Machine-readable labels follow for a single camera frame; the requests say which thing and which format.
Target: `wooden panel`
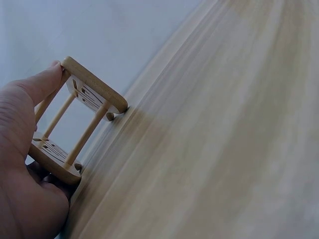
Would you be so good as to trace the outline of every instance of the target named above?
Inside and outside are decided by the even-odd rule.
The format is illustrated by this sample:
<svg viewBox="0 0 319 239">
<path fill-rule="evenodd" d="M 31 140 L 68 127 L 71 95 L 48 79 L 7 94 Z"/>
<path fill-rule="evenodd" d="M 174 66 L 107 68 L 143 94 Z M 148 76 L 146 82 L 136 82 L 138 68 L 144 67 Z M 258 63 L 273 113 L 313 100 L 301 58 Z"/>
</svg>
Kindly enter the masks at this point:
<svg viewBox="0 0 319 239">
<path fill-rule="evenodd" d="M 204 1 L 88 154 L 70 238 L 317 238 L 319 6 Z"/>
<path fill-rule="evenodd" d="M 55 142 L 40 132 L 34 132 L 28 153 L 43 168 L 67 184 L 76 184 L 81 180 L 81 164 L 65 165 L 68 154 Z"/>
</svg>

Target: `small wooden stool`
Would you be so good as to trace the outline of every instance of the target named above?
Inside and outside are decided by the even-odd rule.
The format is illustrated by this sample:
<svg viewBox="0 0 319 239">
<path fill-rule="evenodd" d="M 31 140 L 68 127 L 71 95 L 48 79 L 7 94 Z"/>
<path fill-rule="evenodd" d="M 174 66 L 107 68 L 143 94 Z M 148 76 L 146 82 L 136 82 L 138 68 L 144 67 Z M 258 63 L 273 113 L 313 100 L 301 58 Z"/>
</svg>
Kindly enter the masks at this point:
<svg viewBox="0 0 319 239">
<path fill-rule="evenodd" d="M 29 155 L 43 168 L 67 184 L 76 184 L 81 179 L 82 165 L 76 162 L 76 157 L 86 141 L 101 121 L 112 121 L 115 114 L 122 114 L 128 108 L 127 101 L 99 78 L 85 69 L 71 57 L 66 57 L 61 66 L 64 68 L 58 89 L 42 101 L 35 111 L 35 122 L 38 123 L 56 94 L 66 83 L 70 97 L 54 117 L 45 133 L 34 132 Z M 78 98 L 90 109 L 95 116 L 83 133 L 73 150 L 68 154 L 48 137 L 57 125 L 72 101 Z"/>
</svg>

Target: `hand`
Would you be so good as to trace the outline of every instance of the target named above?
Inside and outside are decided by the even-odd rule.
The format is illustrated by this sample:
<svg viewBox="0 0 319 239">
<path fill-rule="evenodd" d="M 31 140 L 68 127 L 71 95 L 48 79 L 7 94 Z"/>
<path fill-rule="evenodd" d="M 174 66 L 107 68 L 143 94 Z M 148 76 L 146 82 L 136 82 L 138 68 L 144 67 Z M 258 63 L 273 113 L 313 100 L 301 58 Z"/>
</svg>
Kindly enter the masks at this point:
<svg viewBox="0 0 319 239">
<path fill-rule="evenodd" d="M 47 70 L 0 90 L 0 238 L 54 238 L 69 202 L 36 162 L 26 166 L 35 125 L 34 107 L 52 93 L 62 76 L 55 61 Z"/>
</svg>

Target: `finger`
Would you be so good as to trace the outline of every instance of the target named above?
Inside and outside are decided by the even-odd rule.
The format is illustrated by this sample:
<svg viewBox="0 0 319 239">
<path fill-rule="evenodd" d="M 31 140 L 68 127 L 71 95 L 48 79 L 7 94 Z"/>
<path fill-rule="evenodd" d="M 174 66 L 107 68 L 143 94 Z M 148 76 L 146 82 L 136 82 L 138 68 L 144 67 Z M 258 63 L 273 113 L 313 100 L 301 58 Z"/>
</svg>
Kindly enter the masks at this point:
<svg viewBox="0 0 319 239">
<path fill-rule="evenodd" d="M 52 174 L 45 177 L 42 182 L 55 185 L 58 189 L 60 189 L 64 193 L 64 195 L 67 197 L 68 200 L 70 200 L 71 196 L 73 195 L 73 193 L 79 186 L 79 183 L 76 185 L 68 185 L 66 183 L 63 183 L 61 180 L 59 180 L 57 177 L 53 176 Z"/>
<path fill-rule="evenodd" d="M 45 170 L 40 164 L 36 161 L 30 163 L 26 166 L 29 171 L 31 177 L 35 180 L 35 182 L 40 183 L 46 176 L 49 175 L 49 172 Z"/>
<path fill-rule="evenodd" d="M 10 86 L 22 88 L 33 100 L 34 106 L 43 101 L 58 86 L 62 77 L 59 61 L 54 61 L 51 67 L 24 80 L 12 81 Z"/>
</svg>

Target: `wooden peg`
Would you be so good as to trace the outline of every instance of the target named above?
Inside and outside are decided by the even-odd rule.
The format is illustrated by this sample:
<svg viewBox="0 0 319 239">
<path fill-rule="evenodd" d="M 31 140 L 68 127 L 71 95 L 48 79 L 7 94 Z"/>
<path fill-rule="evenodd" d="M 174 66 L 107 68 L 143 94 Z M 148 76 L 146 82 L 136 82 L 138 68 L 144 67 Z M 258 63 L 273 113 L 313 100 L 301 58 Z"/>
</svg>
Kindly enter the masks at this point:
<svg viewBox="0 0 319 239">
<path fill-rule="evenodd" d="M 53 129 L 58 124 L 59 120 L 61 119 L 61 117 L 63 116 L 63 114 L 68 109 L 68 107 L 70 106 L 70 104 L 73 102 L 74 99 L 75 99 L 75 95 L 74 94 L 70 94 L 69 98 L 66 100 L 64 105 L 61 107 L 59 112 L 56 114 L 56 116 L 52 120 L 52 122 L 49 125 L 48 129 L 46 130 L 46 132 L 43 134 L 44 137 L 48 138 L 50 136 L 50 134 L 52 133 Z"/>
<path fill-rule="evenodd" d="M 79 155 L 81 149 L 85 145 L 86 141 L 89 139 L 91 134 L 93 133 L 96 126 L 99 124 L 101 119 L 104 117 L 104 115 L 107 113 L 109 107 L 111 104 L 108 101 L 105 101 L 103 105 L 98 109 L 98 111 L 95 113 L 94 118 L 92 119 L 90 125 L 87 127 L 85 132 L 83 133 L 80 140 L 77 142 L 73 150 L 68 154 L 65 164 L 72 165 L 76 159 L 76 157 Z"/>
</svg>

